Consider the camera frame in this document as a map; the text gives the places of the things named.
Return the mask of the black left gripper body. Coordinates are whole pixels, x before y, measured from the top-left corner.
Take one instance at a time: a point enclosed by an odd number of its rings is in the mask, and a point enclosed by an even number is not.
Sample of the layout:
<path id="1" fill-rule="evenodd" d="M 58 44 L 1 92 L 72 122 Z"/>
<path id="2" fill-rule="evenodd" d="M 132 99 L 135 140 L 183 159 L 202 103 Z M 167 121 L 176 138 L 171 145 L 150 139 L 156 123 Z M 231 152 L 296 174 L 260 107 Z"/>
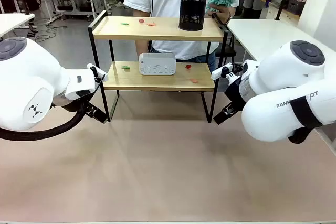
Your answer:
<path id="1" fill-rule="evenodd" d="M 78 99 L 78 102 L 79 102 L 78 115 L 98 116 L 99 108 L 90 103 L 93 96 L 94 96 L 94 93 L 91 93 L 83 97 L 80 97 Z"/>

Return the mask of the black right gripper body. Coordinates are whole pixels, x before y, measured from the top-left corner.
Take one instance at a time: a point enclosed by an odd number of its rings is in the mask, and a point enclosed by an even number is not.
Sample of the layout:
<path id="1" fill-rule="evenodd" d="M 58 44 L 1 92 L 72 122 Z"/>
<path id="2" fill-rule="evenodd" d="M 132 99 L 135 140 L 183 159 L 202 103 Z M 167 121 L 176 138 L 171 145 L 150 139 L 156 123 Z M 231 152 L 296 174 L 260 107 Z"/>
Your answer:
<path id="1" fill-rule="evenodd" d="M 239 91 L 239 85 L 241 83 L 241 77 L 236 76 L 235 80 L 233 78 L 229 81 L 229 86 L 224 92 L 227 98 L 230 100 L 230 103 L 225 106 L 226 111 L 242 111 L 246 101 L 242 98 L 242 95 Z"/>

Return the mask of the person's left hand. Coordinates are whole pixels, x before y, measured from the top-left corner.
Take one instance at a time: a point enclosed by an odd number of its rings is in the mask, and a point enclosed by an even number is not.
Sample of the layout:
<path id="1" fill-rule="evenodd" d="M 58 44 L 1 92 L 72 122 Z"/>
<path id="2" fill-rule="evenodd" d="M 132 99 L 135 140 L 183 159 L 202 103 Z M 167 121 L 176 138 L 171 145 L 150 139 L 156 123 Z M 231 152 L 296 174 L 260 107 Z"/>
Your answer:
<path id="1" fill-rule="evenodd" d="M 231 17 L 235 15 L 234 7 L 226 7 L 223 5 L 216 5 L 213 3 L 210 3 L 209 7 L 215 9 L 215 12 L 211 12 L 210 10 L 207 11 L 207 13 L 205 14 L 205 18 L 211 18 L 212 14 L 215 13 L 222 23 L 226 23 L 230 20 Z"/>

